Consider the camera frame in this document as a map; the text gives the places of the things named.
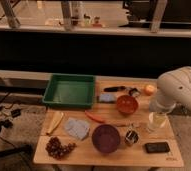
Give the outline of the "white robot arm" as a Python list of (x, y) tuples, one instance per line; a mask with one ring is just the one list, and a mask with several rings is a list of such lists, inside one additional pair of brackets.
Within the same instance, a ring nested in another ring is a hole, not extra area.
[(181, 67), (161, 74), (157, 92), (151, 98), (149, 110), (170, 113), (180, 103), (191, 111), (191, 67)]

